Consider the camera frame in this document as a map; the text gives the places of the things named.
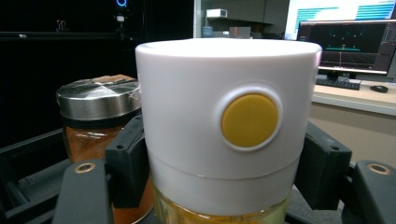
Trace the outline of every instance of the white desk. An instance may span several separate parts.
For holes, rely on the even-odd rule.
[[[376,84],[389,91],[371,91]],[[349,147],[353,161],[396,167],[396,85],[363,81],[359,91],[316,86],[310,121]]]
[[[370,90],[370,86],[388,87],[387,93]],[[335,87],[316,86],[313,101],[325,105],[337,105],[374,113],[396,116],[396,83],[362,81],[359,91]]]

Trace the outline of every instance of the monitor screen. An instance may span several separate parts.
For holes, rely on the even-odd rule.
[[[302,21],[297,40],[321,45],[319,69],[386,77],[396,49],[396,20]]]
[[[391,19],[395,2],[396,0],[290,0],[285,39],[296,39],[300,21]]]

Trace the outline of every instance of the metal lid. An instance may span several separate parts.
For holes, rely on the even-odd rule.
[[[120,117],[140,108],[136,79],[117,75],[78,80],[56,91],[61,115],[68,119]]]

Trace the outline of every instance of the brown powder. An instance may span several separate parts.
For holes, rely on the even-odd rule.
[[[65,145],[70,161],[75,163],[90,159],[101,160],[105,156],[105,148],[122,130],[123,126],[93,130],[65,126]]]

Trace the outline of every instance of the jar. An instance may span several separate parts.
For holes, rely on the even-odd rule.
[[[101,160],[105,148],[140,113],[138,82],[117,75],[78,80],[56,92],[71,162]]]

